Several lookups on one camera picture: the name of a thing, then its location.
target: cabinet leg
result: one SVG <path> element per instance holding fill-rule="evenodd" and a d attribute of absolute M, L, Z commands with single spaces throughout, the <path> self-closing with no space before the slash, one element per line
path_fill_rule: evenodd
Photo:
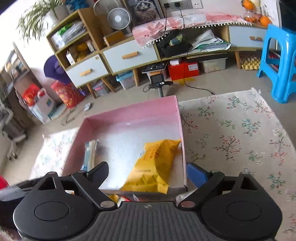
<path fill-rule="evenodd" d="M 239 69 L 241 69 L 242 66 L 241 66 L 241 64 L 240 64 L 239 51 L 235 51 L 234 54 L 235 54 L 235 59 L 236 59 L 236 61 L 237 61 L 237 67 L 238 67 Z"/>
<path fill-rule="evenodd" d="M 93 96 L 93 98 L 96 99 L 96 94 L 95 94 L 94 90 L 91 87 L 91 83 L 88 83 L 86 86 L 88 87 L 89 92 L 91 93 L 91 95 Z"/>
<path fill-rule="evenodd" d="M 139 86 L 139 75 L 137 69 L 133 69 L 133 77 L 135 78 L 136 86 Z"/>
<path fill-rule="evenodd" d="M 107 85 L 107 87 L 113 92 L 115 93 L 116 90 L 114 89 L 114 87 L 110 84 L 110 82 L 106 79 L 106 78 L 101 78 L 101 80 L 104 82 L 105 85 Z"/>

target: white drawer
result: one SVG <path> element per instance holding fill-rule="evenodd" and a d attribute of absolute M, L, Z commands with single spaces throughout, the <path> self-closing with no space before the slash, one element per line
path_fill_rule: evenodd
<path fill-rule="evenodd" d="M 122 59 L 122 56 L 134 52 L 138 52 L 138 55 Z M 142 48 L 135 40 L 107 49 L 103 54 L 105 55 L 113 73 L 157 60 L 153 46 Z"/>
<path fill-rule="evenodd" d="M 89 74 L 80 76 L 85 71 L 91 70 Z M 73 68 L 66 70 L 69 78 L 72 80 L 73 84 L 78 87 L 82 86 L 92 80 L 98 79 L 103 75 L 108 74 L 100 55 L 95 55 L 79 64 Z"/>
<path fill-rule="evenodd" d="M 229 26 L 230 43 L 232 47 L 256 47 L 263 48 L 263 42 L 266 29 L 254 27 Z M 257 37 L 258 40 L 252 40 L 251 37 Z M 272 39 L 270 48 L 274 49 L 276 40 Z"/>

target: open cardboard box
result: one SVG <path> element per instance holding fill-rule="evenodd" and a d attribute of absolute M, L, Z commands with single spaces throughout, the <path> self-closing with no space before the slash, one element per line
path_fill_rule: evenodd
<path fill-rule="evenodd" d="M 123 186 L 146 142 L 181 139 L 169 179 L 169 196 L 186 191 L 186 161 L 176 96 L 133 104 L 85 118 L 68 155 L 64 174 L 81 169 L 85 142 L 99 139 L 99 159 L 109 165 L 100 186 L 105 194 L 122 194 Z"/>

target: red object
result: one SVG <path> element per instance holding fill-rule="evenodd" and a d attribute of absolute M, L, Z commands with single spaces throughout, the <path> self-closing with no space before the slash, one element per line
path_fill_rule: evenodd
<path fill-rule="evenodd" d="M 8 187 L 8 186 L 9 186 L 8 182 L 3 177 L 0 176 L 0 189 Z"/>
<path fill-rule="evenodd" d="M 25 90 L 25 92 L 22 95 L 22 98 L 28 106 L 35 105 L 35 97 L 37 96 L 39 90 L 40 88 L 35 84 L 31 84 L 29 88 Z"/>
<path fill-rule="evenodd" d="M 183 61 L 178 65 L 169 64 L 168 71 L 173 81 L 200 75 L 197 62 L 187 63 Z"/>
<path fill-rule="evenodd" d="M 56 80 L 51 84 L 51 87 L 69 109 L 74 108 L 84 99 L 84 96 L 80 94 L 72 83 L 65 85 Z"/>

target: white flower pot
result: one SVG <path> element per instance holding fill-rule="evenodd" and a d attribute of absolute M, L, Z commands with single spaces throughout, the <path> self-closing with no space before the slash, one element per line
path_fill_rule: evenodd
<path fill-rule="evenodd" d="M 48 28 L 51 29 L 61 21 L 63 21 L 68 15 L 69 12 L 65 5 L 59 5 L 54 8 L 55 14 L 53 10 L 50 10 L 46 16 L 45 21 L 48 23 Z"/>

